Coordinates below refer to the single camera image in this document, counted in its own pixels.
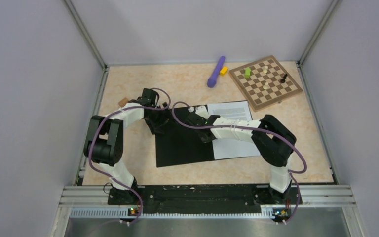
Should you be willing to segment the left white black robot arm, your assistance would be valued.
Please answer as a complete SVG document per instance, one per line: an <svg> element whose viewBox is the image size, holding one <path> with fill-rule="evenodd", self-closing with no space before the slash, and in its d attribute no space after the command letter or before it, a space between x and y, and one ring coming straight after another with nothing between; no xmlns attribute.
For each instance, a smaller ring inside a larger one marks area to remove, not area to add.
<svg viewBox="0 0 379 237"><path fill-rule="evenodd" d="M145 88L142 95L128 101L117 111L90 120L83 153L89 166L107 176L112 185L110 195L126 204L141 200L136 178L128 171L123 155L124 131L131 124L144 120L153 135L164 135L165 126L171 122L170 101L159 105L160 88Z"/></svg>

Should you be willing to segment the teal folder black inside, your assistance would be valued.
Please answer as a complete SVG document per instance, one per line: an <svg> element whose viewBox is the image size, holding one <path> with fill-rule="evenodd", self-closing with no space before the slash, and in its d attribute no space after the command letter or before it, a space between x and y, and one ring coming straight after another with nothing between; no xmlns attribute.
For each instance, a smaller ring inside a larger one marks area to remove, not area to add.
<svg viewBox="0 0 379 237"><path fill-rule="evenodd" d="M156 167L255 157L260 152L255 144L234 139L203 143L195 129L175 121L165 125L166 132L155 136Z"/></svg>

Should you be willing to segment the white printed paper stack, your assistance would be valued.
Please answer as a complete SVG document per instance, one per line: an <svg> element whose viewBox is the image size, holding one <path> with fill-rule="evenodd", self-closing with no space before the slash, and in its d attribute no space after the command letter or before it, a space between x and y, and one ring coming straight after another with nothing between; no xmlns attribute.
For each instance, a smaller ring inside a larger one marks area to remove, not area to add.
<svg viewBox="0 0 379 237"><path fill-rule="evenodd" d="M211 115L220 115L226 119L239 119L250 121L252 115L247 101L208 104L207 109ZM218 139L212 141L214 159L243 158L259 156L256 145L251 142L235 139Z"/></svg>

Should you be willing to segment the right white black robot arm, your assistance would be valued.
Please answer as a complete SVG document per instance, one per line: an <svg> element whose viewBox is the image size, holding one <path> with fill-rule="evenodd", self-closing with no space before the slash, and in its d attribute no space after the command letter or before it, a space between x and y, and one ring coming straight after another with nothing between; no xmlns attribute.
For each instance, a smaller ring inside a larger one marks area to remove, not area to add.
<svg viewBox="0 0 379 237"><path fill-rule="evenodd" d="M203 143L231 139L252 143L270 165L269 196L283 203L290 196L292 179L289 176L293 146L297 139L277 118L265 115L260 120L228 119L211 115L205 106L189 108L185 124L196 128Z"/></svg>

